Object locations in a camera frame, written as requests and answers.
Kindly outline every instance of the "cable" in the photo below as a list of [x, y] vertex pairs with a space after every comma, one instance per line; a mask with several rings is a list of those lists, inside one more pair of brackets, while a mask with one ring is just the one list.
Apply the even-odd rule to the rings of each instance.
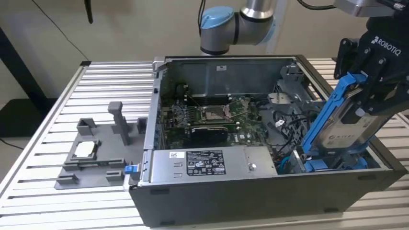
[[17, 145], [13, 145], [13, 144], [6, 143], [1, 138], [0, 138], [0, 141], [1, 141], [4, 144], [6, 144], [8, 146], [12, 146], [12, 147], [14, 147], [14, 148], [17, 148], [17, 149], [24, 150], [24, 148], [18, 147]]
[[38, 4], [36, 3], [34, 0], [32, 0], [33, 4], [37, 6], [37, 8], [40, 9], [40, 11], [42, 12], [42, 14], [45, 15], [45, 17], [49, 19], [49, 21], [53, 23], [53, 25], [56, 26], [56, 28], [58, 29], [58, 31], [61, 32], [62, 36], [65, 37], [66, 41], [72, 44], [72, 46], [77, 49], [77, 51], [82, 54], [84, 58], [86, 59], [86, 61], [89, 61], [89, 59], [86, 58], [86, 56], [84, 55], [84, 53], [81, 52], [81, 50], [78, 49], [78, 47], [72, 43], [72, 41], [69, 41], [65, 33], [62, 32], [62, 30], [58, 28], [57, 24], [53, 22], [53, 20], [50, 19], [50, 17], [46, 15], [46, 13], [44, 12], [44, 10], [41, 9], [41, 7], [38, 6]]
[[334, 9], [335, 7], [333, 5], [327, 6], [311, 6], [306, 4], [302, 0], [297, 0], [301, 6], [303, 6], [306, 9], [313, 10], [313, 11], [323, 11], [323, 10], [330, 10]]
[[205, 0], [200, 2], [198, 13], [197, 13], [198, 36], [201, 35], [200, 26], [202, 24], [204, 11], [205, 11]]

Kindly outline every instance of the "aluminum rail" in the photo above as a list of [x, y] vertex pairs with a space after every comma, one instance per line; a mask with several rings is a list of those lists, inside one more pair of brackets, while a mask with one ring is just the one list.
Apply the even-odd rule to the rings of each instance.
[[[331, 86], [334, 62], [309, 60]], [[56, 190], [61, 165], [76, 137], [76, 123], [92, 117], [113, 123], [109, 101], [124, 103], [128, 122], [148, 115], [150, 62], [92, 62], [80, 67], [1, 185], [0, 230], [142, 230], [137, 209], [121, 186]], [[377, 137], [409, 170], [409, 121], [397, 114]], [[173, 229], [190, 229], [193, 226]], [[365, 195], [342, 214], [322, 214], [194, 226], [194, 229], [371, 230], [409, 229], [409, 174], [385, 191]]]

